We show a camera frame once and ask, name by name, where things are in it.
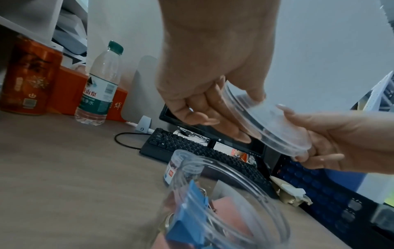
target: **orange tin can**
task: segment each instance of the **orange tin can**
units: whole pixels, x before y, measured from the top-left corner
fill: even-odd
[[[62,58],[60,51],[19,37],[4,78],[0,109],[22,114],[44,114]]]

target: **orange box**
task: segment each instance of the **orange box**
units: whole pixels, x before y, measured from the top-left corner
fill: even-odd
[[[82,98],[88,76],[77,71],[60,67],[46,110],[51,113],[74,115]],[[118,88],[115,92],[107,119],[126,122],[121,116],[127,91]]]

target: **hand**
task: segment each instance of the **hand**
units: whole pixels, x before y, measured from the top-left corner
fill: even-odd
[[[165,37],[156,86],[168,108],[184,123],[251,142],[223,103],[221,88],[226,77],[253,100],[264,100],[280,0],[159,3]]]
[[[309,131],[309,155],[295,158],[304,167],[394,174],[393,113],[295,114],[289,108],[278,107],[290,122]]]

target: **clear plastic lid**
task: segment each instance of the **clear plastic lid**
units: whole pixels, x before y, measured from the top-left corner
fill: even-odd
[[[229,82],[223,89],[223,99],[248,133],[274,150],[294,157],[311,148],[307,130],[290,123],[276,106],[266,101],[257,104]]]

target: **green bottle cap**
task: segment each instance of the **green bottle cap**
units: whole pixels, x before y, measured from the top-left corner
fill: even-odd
[[[122,55],[123,53],[123,47],[119,43],[116,43],[114,41],[110,41],[110,43],[108,44],[108,48],[119,55]]]

